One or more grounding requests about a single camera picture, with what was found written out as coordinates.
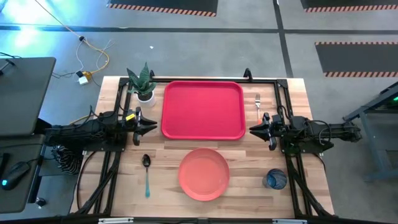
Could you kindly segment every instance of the yellow label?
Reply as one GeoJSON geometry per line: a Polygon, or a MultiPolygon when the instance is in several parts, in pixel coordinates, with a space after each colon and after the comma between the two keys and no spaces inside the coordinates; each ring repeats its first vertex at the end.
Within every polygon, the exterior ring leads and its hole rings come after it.
{"type": "Polygon", "coordinates": [[[126,121],[133,119],[135,116],[136,116],[135,114],[130,114],[129,116],[126,117],[126,121]]]}

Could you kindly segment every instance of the black desk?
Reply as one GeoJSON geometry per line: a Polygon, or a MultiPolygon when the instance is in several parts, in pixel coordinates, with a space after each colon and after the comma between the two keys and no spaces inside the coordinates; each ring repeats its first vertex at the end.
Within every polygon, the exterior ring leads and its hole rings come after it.
{"type": "MultiPolygon", "coordinates": [[[[10,58],[0,75],[0,137],[34,132],[55,58],[10,58]]],[[[7,62],[0,59],[0,67],[7,62]]]]}
{"type": "MultiPolygon", "coordinates": [[[[7,172],[14,164],[20,161],[29,161],[38,159],[42,152],[43,145],[16,146],[7,147],[17,144],[43,144],[43,135],[31,135],[23,138],[8,138],[0,140],[0,152],[10,154],[5,172],[7,172]]],[[[35,181],[34,177],[39,174],[39,160],[29,162],[30,170],[12,190],[3,190],[0,188],[0,213],[21,212],[25,209],[28,196],[32,192],[35,181]]]]}

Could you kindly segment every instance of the spoon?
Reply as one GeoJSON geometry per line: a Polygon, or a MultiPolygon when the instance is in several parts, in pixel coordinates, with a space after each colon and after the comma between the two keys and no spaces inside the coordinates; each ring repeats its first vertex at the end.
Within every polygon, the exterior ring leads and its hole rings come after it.
{"type": "Polygon", "coordinates": [[[148,179],[148,168],[150,166],[150,157],[147,154],[144,154],[142,157],[142,165],[147,169],[146,174],[146,184],[145,184],[145,197],[149,198],[150,191],[149,191],[149,179],[148,179]]]}

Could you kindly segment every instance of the fork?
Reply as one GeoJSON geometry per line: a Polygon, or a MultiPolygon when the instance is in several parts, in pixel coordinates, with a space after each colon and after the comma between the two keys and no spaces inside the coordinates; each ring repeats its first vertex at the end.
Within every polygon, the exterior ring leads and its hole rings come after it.
{"type": "Polygon", "coordinates": [[[260,93],[256,94],[256,99],[254,100],[256,106],[257,106],[257,120],[258,120],[258,124],[261,124],[262,121],[260,119],[260,93]]]}

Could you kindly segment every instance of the computer mouse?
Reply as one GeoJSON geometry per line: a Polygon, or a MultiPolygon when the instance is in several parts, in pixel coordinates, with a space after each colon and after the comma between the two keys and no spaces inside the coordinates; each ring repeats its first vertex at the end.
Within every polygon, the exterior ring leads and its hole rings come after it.
{"type": "Polygon", "coordinates": [[[30,165],[27,162],[18,162],[13,165],[8,173],[4,174],[1,180],[1,187],[4,190],[12,190],[16,187],[23,176],[29,171],[30,165]]]}

